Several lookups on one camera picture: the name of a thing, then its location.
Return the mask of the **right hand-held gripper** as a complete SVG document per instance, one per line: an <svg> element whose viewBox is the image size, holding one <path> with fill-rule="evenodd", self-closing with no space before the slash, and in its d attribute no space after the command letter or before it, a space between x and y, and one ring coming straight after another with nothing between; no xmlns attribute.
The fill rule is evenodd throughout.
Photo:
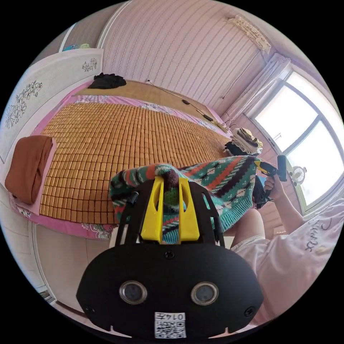
<svg viewBox="0 0 344 344"><path fill-rule="evenodd" d="M267 177L274 177L278 173L277 168L272 166L271 164L264 162L264 161L255 161L254 162L257 166L257 169L261 171ZM265 198L268 201L273 201L270 197L271 190L265 190Z"/></svg>

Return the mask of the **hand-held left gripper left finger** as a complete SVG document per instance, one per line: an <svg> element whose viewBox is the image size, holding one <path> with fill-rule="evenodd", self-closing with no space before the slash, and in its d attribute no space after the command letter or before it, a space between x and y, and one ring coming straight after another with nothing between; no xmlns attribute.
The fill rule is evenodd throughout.
<svg viewBox="0 0 344 344"><path fill-rule="evenodd" d="M152 185L140 235L144 241L162 241L164 179L155 177L149 182Z"/></svg>

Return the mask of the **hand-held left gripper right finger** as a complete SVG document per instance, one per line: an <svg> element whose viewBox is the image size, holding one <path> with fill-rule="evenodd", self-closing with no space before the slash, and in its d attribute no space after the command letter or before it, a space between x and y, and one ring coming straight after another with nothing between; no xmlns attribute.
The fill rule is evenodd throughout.
<svg viewBox="0 0 344 344"><path fill-rule="evenodd" d="M179 229L178 243L196 242L200 233L189 180L179 178Z"/></svg>

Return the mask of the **person's right hand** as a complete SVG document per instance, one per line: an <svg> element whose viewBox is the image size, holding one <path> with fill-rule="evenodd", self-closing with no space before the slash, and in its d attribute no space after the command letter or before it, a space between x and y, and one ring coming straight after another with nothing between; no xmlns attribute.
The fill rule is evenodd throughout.
<svg viewBox="0 0 344 344"><path fill-rule="evenodd" d="M277 175L268 176L264 182L265 192L269 192L269 198L273 201L279 200L281 197L284 197L285 191L282 185L282 182L279 180Z"/></svg>

